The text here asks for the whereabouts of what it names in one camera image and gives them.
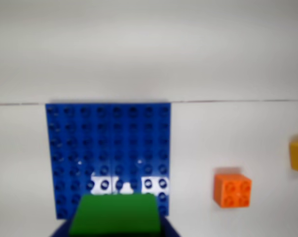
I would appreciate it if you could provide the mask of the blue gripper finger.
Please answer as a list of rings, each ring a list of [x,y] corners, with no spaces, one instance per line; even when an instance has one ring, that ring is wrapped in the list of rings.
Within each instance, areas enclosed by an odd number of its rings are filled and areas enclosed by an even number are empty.
[[[72,225],[72,219],[66,220],[51,237],[69,237],[69,230]]]
[[[180,237],[165,216],[160,216],[161,237]]]

